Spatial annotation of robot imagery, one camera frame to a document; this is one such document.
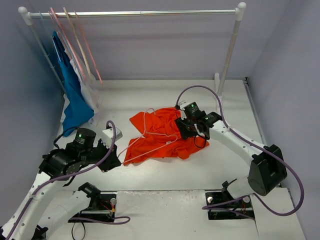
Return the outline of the orange t shirt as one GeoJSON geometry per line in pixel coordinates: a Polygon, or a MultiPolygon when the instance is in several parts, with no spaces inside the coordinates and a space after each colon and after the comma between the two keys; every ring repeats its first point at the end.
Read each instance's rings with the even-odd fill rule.
{"type": "Polygon", "coordinates": [[[174,107],[149,108],[132,116],[129,121],[140,136],[129,141],[123,165],[140,164],[148,159],[188,159],[210,144],[199,136],[181,138],[175,120],[181,114],[174,107]]]}

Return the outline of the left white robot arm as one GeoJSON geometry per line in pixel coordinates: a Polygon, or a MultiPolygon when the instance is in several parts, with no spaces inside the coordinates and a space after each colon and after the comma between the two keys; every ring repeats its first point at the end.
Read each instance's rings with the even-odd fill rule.
{"type": "Polygon", "coordinates": [[[100,190],[86,182],[62,205],[45,215],[56,194],[71,182],[73,177],[95,167],[107,172],[121,165],[115,142],[122,132],[112,121],[101,132],[94,145],[96,133],[88,128],[78,128],[75,138],[65,148],[55,148],[46,155],[39,166],[35,180],[19,208],[0,229],[2,240],[39,240],[51,236],[78,212],[94,210],[100,204],[100,190]]]}

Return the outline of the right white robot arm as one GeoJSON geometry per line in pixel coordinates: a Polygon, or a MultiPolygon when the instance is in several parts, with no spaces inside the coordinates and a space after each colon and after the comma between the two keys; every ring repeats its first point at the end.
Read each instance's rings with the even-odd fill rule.
{"type": "Polygon", "coordinates": [[[247,139],[241,133],[232,133],[216,112],[207,114],[195,102],[182,101],[176,105],[180,117],[175,120],[181,137],[186,140],[199,137],[207,142],[216,140],[237,154],[248,166],[248,175],[224,182],[221,200],[233,206],[239,198],[257,194],[266,196],[288,176],[286,167],[276,158],[283,158],[276,145],[266,146],[247,139]]]}

